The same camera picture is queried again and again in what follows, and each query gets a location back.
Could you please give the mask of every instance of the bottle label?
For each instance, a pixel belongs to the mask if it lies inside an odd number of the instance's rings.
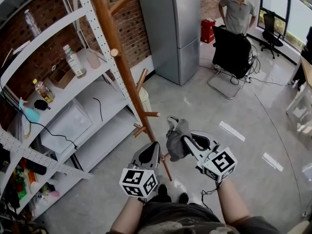
[[[71,59],[68,61],[69,66],[72,68],[72,70],[75,72],[76,76],[81,76],[81,66],[80,63],[76,62],[76,60]]]

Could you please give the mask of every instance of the black shoe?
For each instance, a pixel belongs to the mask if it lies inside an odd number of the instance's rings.
[[[187,193],[182,193],[179,197],[179,204],[187,204],[189,202],[189,196]]]
[[[168,188],[165,184],[161,184],[158,187],[158,195],[168,195]]]

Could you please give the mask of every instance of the forearm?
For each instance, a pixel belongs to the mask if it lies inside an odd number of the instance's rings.
[[[129,197],[121,213],[111,227],[112,232],[133,234],[139,224],[143,203],[135,197]]]
[[[233,224],[250,217],[245,203],[229,178],[221,184],[218,195],[223,218],[227,224]]]
[[[223,21],[225,21],[224,10],[223,10],[223,7],[221,6],[221,4],[219,4],[219,12],[220,12],[220,15],[221,15]]]
[[[250,24],[249,24],[249,27],[251,28],[255,22],[255,18],[256,17],[252,17],[252,19],[250,20]]]

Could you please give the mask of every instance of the chair base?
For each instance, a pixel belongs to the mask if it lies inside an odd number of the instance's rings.
[[[213,75],[211,78],[209,78],[209,80],[207,81],[207,84],[213,88],[214,90],[216,90],[218,93],[220,93],[221,95],[223,95],[226,99],[228,100],[232,100],[236,97],[236,95],[239,93],[239,91],[242,90],[242,88],[244,87],[245,83],[247,82],[247,79],[249,78],[249,75],[250,75],[250,71],[251,69],[249,69],[249,72],[248,72],[248,75],[245,76],[245,81],[243,83],[243,85],[239,88],[239,90],[235,93],[235,95],[233,97],[228,97],[226,94],[224,94],[223,92],[221,92],[220,90],[218,90],[216,87],[214,87],[212,84],[211,84],[211,81],[216,78],[220,73],[221,71],[218,71],[215,75]]]
[[[274,48],[274,45],[273,44],[269,44],[267,45],[267,47],[263,47],[261,48],[261,51],[263,51],[264,49],[269,49],[273,55],[273,59],[275,59],[275,55],[274,55],[274,52],[277,53],[277,56],[279,57],[279,53],[277,52],[277,50]]]

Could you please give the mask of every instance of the white plastic bin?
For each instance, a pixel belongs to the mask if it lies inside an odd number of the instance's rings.
[[[139,96],[140,96],[140,99],[142,101],[144,111],[145,112],[151,112],[152,108],[151,108],[150,100],[148,99],[148,93],[146,92],[146,90],[143,87],[141,88],[141,90],[139,92]]]

